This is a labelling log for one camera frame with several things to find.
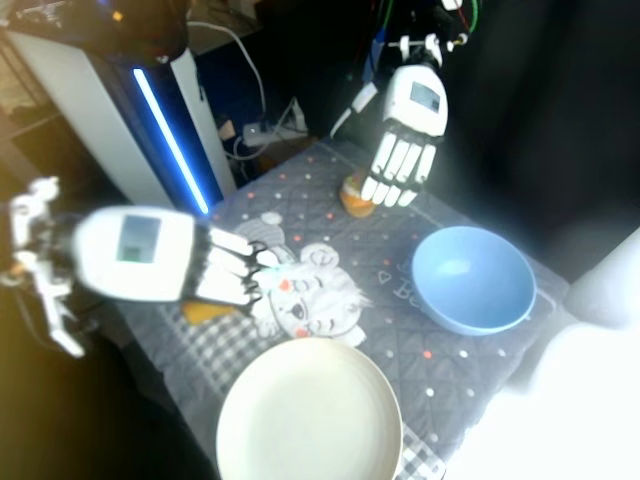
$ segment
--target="blue bowl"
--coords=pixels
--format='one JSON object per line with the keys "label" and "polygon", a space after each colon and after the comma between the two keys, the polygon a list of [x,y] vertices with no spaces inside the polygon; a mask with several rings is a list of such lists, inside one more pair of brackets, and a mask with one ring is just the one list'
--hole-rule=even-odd
{"label": "blue bowl", "polygon": [[536,281],[524,256],[498,235],[452,227],[425,238],[411,265],[431,318],[455,333],[489,335],[531,312]]}

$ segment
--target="white plate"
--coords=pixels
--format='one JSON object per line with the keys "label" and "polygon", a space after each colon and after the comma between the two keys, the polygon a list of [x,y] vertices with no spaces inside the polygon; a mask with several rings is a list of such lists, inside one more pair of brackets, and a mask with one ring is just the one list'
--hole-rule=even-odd
{"label": "white plate", "polygon": [[369,358],[307,338],[247,367],[222,407],[216,442],[223,480],[392,480],[402,420]]}

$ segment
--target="bear ear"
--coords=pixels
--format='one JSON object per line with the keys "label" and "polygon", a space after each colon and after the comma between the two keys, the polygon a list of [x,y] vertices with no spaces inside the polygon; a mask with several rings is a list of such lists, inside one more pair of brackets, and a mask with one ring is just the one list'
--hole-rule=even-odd
{"label": "bear ear", "polygon": [[300,261],[310,263],[321,268],[335,268],[340,261],[340,255],[329,245],[324,243],[312,243],[300,252]]}
{"label": "bear ear", "polygon": [[357,347],[367,339],[367,336],[365,335],[364,330],[356,325],[348,332],[343,333],[342,335],[337,335],[333,337],[333,339],[349,345],[350,347]]}

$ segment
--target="gray tablecloth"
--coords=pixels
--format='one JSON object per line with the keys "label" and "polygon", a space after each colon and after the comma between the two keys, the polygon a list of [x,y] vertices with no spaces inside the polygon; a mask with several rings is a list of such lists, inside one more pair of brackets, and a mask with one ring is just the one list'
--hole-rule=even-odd
{"label": "gray tablecloth", "polygon": [[404,420],[398,478],[439,479],[566,294],[564,280],[530,260],[538,297],[527,321],[487,337],[442,329],[420,309],[409,260],[429,233],[473,223],[429,194],[409,208],[349,217],[338,190],[367,162],[350,144],[324,141],[217,207],[219,226],[265,242],[290,264],[256,318],[191,327],[175,304],[119,304],[214,464],[217,417],[237,376],[271,346],[320,334],[357,346],[391,382]]}

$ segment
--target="orange cheek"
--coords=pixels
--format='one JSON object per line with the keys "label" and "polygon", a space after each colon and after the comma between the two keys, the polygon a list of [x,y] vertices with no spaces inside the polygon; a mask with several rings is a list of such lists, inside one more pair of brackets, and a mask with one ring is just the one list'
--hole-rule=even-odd
{"label": "orange cheek", "polygon": [[278,286],[278,288],[283,292],[290,292],[291,282],[285,278],[282,282],[280,282],[280,285]]}

